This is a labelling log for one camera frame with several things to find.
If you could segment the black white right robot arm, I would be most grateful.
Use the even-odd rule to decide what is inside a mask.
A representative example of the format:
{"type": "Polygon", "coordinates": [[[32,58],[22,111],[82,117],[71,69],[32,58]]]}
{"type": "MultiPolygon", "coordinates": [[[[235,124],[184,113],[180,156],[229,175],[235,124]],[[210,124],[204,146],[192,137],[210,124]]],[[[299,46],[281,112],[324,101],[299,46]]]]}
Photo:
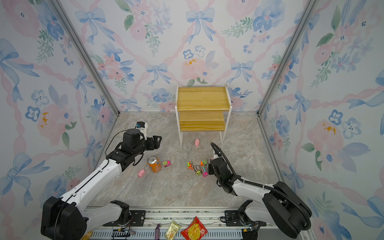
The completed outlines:
{"type": "Polygon", "coordinates": [[[258,232],[264,223],[277,226],[286,236],[294,239],[312,227],[312,211],[284,182],[274,185],[246,180],[232,172],[224,157],[214,156],[208,164],[209,175],[217,178],[217,185],[226,193],[246,197],[238,208],[235,222],[258,232]]]}

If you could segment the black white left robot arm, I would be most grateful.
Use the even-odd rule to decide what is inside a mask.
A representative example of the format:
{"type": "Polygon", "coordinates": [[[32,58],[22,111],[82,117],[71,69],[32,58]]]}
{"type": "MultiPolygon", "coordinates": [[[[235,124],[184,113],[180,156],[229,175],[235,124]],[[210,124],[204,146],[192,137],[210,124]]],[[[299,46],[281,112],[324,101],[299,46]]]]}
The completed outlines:
{"type": "Polygon", "coordinates": [[[146,128],[126,130],[122,142],[88,177],[60,197],[50,197],[44,202],[41,234],[51,240],[80,240],[86,233],[107,223],[129,225],[132,221],[130,206],[122,201],[114,200],[91,210],[87,210],[87,206],[127,167],[137,165],[137,156],[157,150],[161,141],[161,136],[148,137],[146,128]]]}

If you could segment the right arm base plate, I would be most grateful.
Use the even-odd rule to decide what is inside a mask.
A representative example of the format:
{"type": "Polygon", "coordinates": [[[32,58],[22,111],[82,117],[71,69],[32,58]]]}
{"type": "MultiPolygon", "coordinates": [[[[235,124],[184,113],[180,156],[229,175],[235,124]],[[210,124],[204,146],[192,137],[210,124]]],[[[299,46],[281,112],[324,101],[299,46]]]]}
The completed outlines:
{"type": "Polygon", "coordinates": [[[252,221],[245,212],[238,210],[226,210],[224,216],[220,217],[220,221],[226,224],[227,227],[257,227],[259,222],[252,221]]]}

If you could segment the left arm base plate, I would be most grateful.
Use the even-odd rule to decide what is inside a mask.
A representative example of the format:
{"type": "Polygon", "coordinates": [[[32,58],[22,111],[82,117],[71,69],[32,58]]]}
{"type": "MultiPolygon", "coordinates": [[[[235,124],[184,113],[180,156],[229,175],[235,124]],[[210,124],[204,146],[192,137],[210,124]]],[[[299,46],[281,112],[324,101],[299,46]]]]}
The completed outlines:
{"type": "Polygon", "coordinates": [[[109,222],[103,227],[143,227],[146,218],[146,211],[144,210],[130,210],[130,220],[126,224],[119,224],[117,222],[109,222]]]}

